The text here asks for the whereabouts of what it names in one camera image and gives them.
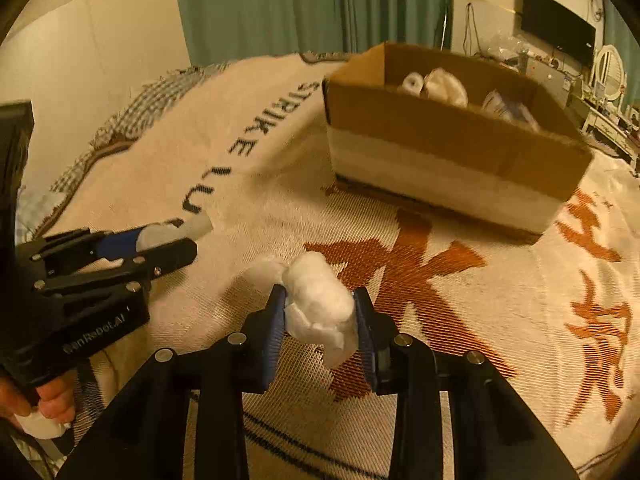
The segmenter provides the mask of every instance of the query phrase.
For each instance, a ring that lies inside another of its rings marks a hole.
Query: teal curtain
[[[640,99],[640,46],[610,0],[604,0],[604,44],[616,47],[626,72],[626,95],[622,111]]]
[[[449,48],[452,0],[178,0],[191,62],[363,52],[385,40]]]

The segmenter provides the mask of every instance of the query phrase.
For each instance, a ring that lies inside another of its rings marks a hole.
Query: bed
[[[156,282],[148,325],[87,364],[86,384],[97,388],[84,386],[90,409],[76,437],[154,349],[206,348],[261,308],[266,298],[243,275],[256,258],[313,250],[347,287],[366,286],[402,332],[440,351],[484,352],[581,478],[602,478],[640,417],[638,180],[594,151],[533,246],[346,193],[334,183],[320,88],[341,59],[295,54],[192,71],[193,84],[174,82],[184,91],[143,94],[112,118],[52,187],[62,200],[36,234],[202,211],[214,226],[193,265]],[[268,393],[244,398],[252,478],[384,479],[394,413],[393,397],[370,393],[357,356],[329,371],[321,349],[287,337]],[[453,478],[450,441],[445,462]]]

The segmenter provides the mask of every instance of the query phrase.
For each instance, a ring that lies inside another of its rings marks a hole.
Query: open cardboard box
[[[467,108],[399,89],[409,73],[438,67],[465,86]],[[523,103],[541,131],[482,110],[493,90]],[[382,43],[333,72],[322,91],[338,182],[404,206],[447,208],[527,242],[549,226],[593,157],[545,88],[484,60]]]

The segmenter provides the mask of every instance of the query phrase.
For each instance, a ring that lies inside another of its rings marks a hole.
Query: human hand
[[[62,424],[71,422],[76,416],[74,404],[74,383],[76,372],[68,371],[62,377],[36,388],[40,401],[38,409],[46,418]],[[31,407],[15,385],[7,378],[0,377],[0,416],[14,421],[14,415],[27,416]]]

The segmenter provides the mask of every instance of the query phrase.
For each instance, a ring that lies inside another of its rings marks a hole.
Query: black flat screen tv
[[[523,0],[522,30],[591,67],[596,29],[555,0]]]

